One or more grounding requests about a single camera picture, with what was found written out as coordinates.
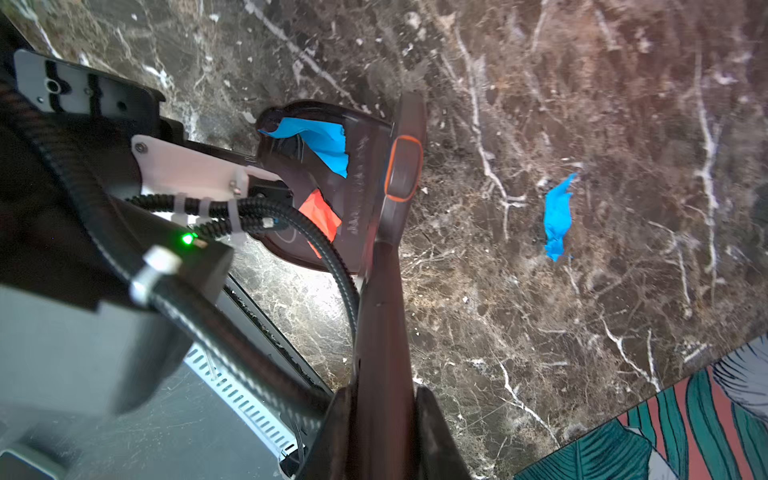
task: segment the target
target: green led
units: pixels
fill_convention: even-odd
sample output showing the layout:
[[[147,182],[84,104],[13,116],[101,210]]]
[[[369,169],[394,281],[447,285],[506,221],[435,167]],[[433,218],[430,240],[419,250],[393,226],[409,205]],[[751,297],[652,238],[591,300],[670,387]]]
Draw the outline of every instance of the green led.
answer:
[[[185,233],[181,237],[181,241],[184,242],[186,245],[191,245],[192,242],[194,242],[194,239],[197,238],[197,233]]]

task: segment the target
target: white cable tie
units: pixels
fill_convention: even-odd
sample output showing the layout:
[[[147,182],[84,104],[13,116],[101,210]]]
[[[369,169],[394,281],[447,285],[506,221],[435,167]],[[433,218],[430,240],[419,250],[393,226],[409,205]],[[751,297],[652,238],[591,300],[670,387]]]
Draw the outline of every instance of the white cable tie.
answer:
[[[189,215],[187,215],[184,205],[187,202],[187,194],[179,193],[174,195],[174,214],[170,216],[170,221],[176,225],[186,227],[189,225]]]
[[[235,247],[242,247],[245,244],[245,232],[243,232],[243,227],[240,225],[240,214],[237,212],[237,198],[227,202],[227,212],[230,215],[230,225],[232,226],[230,241]]]
[[[205,197],[203,200],[200,200],[200,209],[197,211],[197,214],[200,216],[197,218],[197,221],[195,221],[195,224],[202,225],[203,223],[208,223],[211,221],[210,202],[213,200],[214,199],[211,197]]]
[[[153,245],[142,257],[144,266],[131,280],[129,293],[137,305],[147,306],[149,294],[163,275],[172,275],[181,266],[181,257],[166,247]]]

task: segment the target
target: orange ring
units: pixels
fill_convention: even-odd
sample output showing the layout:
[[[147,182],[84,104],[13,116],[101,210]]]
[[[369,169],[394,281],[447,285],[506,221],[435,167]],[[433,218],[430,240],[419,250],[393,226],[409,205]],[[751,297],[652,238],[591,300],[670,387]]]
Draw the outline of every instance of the orange ring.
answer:
[[[389,190],[389,180],[392,178],[392,167],[395,163],[395,149],[397,148],[397,141],[400,139],[412,141],[413,143],[417,144],[419,146],[419,150],[421,151],[421,157],[419,158],[419,172],[416,174],[416,182],[413,183],[413,190],[411,191],[411,194],[407,198],[402,197],[396,197],[394,195],[390,195]],[[419,186],[419,179],[421,179],[422,176],[422,165],[424,164],[424,147],[422,146],[422,142],[419,141],[418,138],[412,137],[410,135],[400,135],[395,139],[394,142],[392,142],[392,150],[389,152],[389,166],[386,169],[386,179],[384,180],[384,194],[387,198],[389,198],[392,201],[404,203],[407,201],[410,201],[413,198],[413,195],[416,193],[416,188]]]

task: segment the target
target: crumpled blue paper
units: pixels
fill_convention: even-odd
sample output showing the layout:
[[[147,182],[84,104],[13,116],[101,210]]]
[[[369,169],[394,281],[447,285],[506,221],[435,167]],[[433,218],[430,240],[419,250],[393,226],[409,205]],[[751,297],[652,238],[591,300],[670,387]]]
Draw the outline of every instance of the crumpled blue paper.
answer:
[[[544,229],[547,231],[547,257],[558,261],[563,254],[563,237],[571,228],[571,195],[567,192],[576,174],[571,174],[563,183],[549,191],[544,210]]]
[[[344,153],[346,136],[344,127],[341,125],[327,121],[286,117],[280,121],[280,126],[275,131],[262,131],[262,133],[272,138],[288,138],[298,134],[307,147],[311,148],[333,173],[346,178],[349,155]]]

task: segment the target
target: hole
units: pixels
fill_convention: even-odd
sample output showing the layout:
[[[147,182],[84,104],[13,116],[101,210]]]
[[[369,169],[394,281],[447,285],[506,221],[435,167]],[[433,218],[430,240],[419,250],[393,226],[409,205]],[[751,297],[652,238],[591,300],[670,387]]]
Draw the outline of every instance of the hole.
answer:
[[[45,90],[48,91],[49,94],[60,94],[61,93],[61,85],[51,78],[45,79]]]

